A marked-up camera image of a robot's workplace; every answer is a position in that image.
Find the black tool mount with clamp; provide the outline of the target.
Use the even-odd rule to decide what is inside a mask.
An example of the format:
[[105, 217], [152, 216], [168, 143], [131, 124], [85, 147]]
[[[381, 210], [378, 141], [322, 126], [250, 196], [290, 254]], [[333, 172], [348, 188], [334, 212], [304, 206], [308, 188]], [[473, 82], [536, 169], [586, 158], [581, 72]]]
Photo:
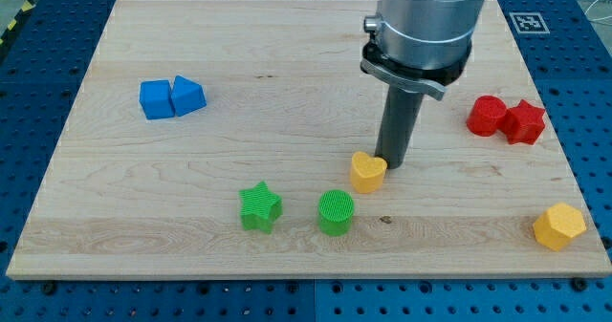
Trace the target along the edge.
[[464, 72], [471, 49], [472, 45], [469, 43], [465, 53], [447, 67], [425, 70], [408, 67], [390, 59], [375, 42], [369, 41], [361, 50], [361, 70], [390, 87], [441, 100], [447, 91], [447, 86]]

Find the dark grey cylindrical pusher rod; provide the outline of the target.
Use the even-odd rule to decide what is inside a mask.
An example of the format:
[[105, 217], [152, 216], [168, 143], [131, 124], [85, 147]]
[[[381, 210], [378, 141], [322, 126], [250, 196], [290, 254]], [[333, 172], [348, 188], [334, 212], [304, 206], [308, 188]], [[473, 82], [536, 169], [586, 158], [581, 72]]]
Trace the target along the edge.
[[384, 159], [388, 169], [399, 168], [404, 162], [423, 97], [397, 87], [388, 88], [375, 150], [375, 156]]

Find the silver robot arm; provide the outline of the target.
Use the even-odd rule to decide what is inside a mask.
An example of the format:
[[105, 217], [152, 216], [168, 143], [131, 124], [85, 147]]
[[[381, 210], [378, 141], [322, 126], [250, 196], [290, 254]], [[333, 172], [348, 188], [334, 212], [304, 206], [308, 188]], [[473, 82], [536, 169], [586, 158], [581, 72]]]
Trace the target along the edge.
[[400, 167], [425, 96], [464, 71], [484, 0], [379, 0], [363, 20], [361, 70], [388, 85], [375, 155]]

